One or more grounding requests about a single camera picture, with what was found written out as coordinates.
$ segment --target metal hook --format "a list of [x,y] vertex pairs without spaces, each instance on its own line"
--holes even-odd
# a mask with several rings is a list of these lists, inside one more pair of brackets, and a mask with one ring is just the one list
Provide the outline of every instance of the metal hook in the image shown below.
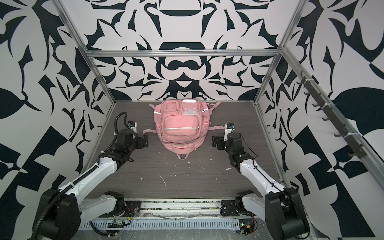
[[303,77],[303,76],[301,76],[301,77],[302,77],[301,81],[300,82],[296,82],[297,84],[303,84],[305,82],[305,77]]

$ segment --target zip tie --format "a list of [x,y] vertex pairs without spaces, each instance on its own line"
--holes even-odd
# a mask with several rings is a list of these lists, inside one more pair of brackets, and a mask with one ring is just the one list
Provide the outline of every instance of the zip tie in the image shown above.
[[350,135],[360,135],[360,133],[358,133],[358,132],[348,132],[343,138],[346,138],[347,136],[350,136]]
[[72,185],[72,188],[74,188],[74,184],[73,184],[73,182],[69,182],[68,184],[69,184],[69,185]]
[[335,105],[335,104],[334,103],[325,103],[324,106],[321,107],[321,109],[323,109],[327,105]]

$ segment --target black cable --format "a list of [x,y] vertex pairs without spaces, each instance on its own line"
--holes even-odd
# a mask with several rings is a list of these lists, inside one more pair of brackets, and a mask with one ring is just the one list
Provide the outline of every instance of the black cable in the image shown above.
[[114,234],[110,234],[110,233],[105,233],[105,232],[102,232],[100,231],[99,229],[96,228],[96,226],[93,224],[92,221],[89,221],[89,224],[91,225],[91,228],[99,235],[101,236],[104,236],[104,237],[108,237],[108,236],[116,236],[117,233],[114,233]]
[[51,208],[53,207],[53,205],[57,202],[58,199],[60,199],[67,191],[69,191],[70,189],[72,188],[72,185],[69,185],[67,186],[66,188],[64,188],[61,192],[59,192],[59,194],[57,194],[53,199],[52,201],[45,207],[45,209],[43,210],[43,212],[41,213],[39,219],[36,221],[34,227],[33,227],[33,232],[32,232],[32,237],[31,239],[32,240],[36,240],[37,239],[37,232],[41,226],[41,224],[43,223],[47,213],[51,210]]
[[[115,118],[115,122],[114,122],[115,134],[118,133],[118,119],[119,119],[119,117],[121,117],[122,115],[125,115],[125,116],[124,116],[124,125],[125,125],[125,127],[126,127],[126,128],[129,128],[129,127],[128,127],[128,124],[127,124],[127,116],[128,116],[128,114],[127,114],[127,112],[121,112],[121,113],[119,113],[119,115],[117,115],[116,118]],[[111,144],[107,147],[107,149],[104,150],[104,152],[107,152],[107,151],[113,146],[113,144],[116,142],[116,139],[117,139],[117,138],[118,138],[117,135],[115,135],[115,137],[113,138]]]
[[[81,180],[83,180],[86,176],[88,176],[91,172],[95,171],[97,168],[97,166],[93,166],[90,170],[88,170],[87,172],[85,172],[83,175],[81,175],[78,179],[76,179],[75,181],[73,181],[73,185],[76,185],[77,183],[79,183]],[[43,221],[45,220],[45,217],[46,215],[48,214],[48,212],[51,210],[51,208],[53,207],[53,205],[56,204],[57,200],[59,200],[61,197],[63,197],[63,195],[69,191],[73,186],[72,185],[69,185],[67,186],[66,188],[64,188],[63,190],[61,190],[61,192],[59,192],[53,199],[51,202],[49,202],[49,204],[44,208],[43,212],[40,214],[40,217],[39,219],[36,221],[35,225],[33,226],[33,232],[32,232],[32,237],[31,237],[31,240],[36,240],[37,239],[37,233],[39,231],[39,228],[41,226],[41,224],[43,223]]]
[[220,209],[220,214],[221,214],[221,216],[223,216],[223,217],[227,217],[227,216],[229,216],[232,212],[233,212],[233,210],[230,211],[229,213],[227,213],[227,214],[224,215],[224,214],[223,214],[223,208]]
[[244,139],[243,135],[240,134],[240,136],[242,137],[242,139],[243,139],[245,145],[249,148],[249,150],[251,150],[251,152],[253,152],[253,154],[256,155],[255,157],[258,157],[259,155],[257,155],[254,151],[252,151],[252,149],[251,149],[251,148],[248,146],[248,144],[245,142],[245,139]]
[[258,225],[258,223],[257,223],[256,219],[255,219],[253,216],[252,216],[252,218],[253,218],[253,220],[254,220],[254,221],[255,221],[255,223],[256,223],[256,228],[252,230],[252,231],[254,232],[254,231],[256,231],[256,230],[257,230],[257,227],[258,227],[259,225]]
[[[255,166],[255,160],[253,160],[253,167],[272,185],[272,187],[276,188],[277,190],[279,190],[280,192],[282,192],[287,198],[289,198],[293,204],[296,205],[296,207],[301,211],[301,213],[305,216],[305,213],[304,211],[301,210],[301,208],[292,200],[292,198],[290,198],[289,196],[287,196],[282,190],[278,189],[274,183],[272,183],[271,181],[269,181],[269,179],[262,173],[260,172],[260,170],[258,169],[257,166]],[[309,236],[310,236],[310,231],[311,229],[308,229],[308,235],[305,237],[305,238],[299,238],[299,237],[294,237],[294,238],[297,238],[297,239],[307,239]]]

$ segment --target backpack front pocket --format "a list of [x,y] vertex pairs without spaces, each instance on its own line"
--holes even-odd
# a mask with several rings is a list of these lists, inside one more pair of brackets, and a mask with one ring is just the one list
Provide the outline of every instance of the backpack front pocket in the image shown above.
[[175,115],[166,117],[164,129],[169,136],[195,136],[199,131],[199,121],[194,115]]

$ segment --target backpack strap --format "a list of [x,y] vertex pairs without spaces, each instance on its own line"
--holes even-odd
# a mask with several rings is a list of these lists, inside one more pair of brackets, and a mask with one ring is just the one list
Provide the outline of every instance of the backpack strap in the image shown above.
[[208,106],[212,106],[210,109],[209,109],[209,115],[212,114],[212,110],[215,109],[218,105],[220,105],[221,102],[217,102],[216,104],[214,103],[211,103],[209,104]]
[[145,129],[145,130],[143,131],[143,134],[146,134],[146,133],[148,133],[148,132],[157,133],[157,131],[156,131],[156,130],[152,130],[152,129]]
[[209,128],[208,128],[208,131],[216,130],[216,129],[224,129],[224,126],[214,126],[214,127],[209,127]]

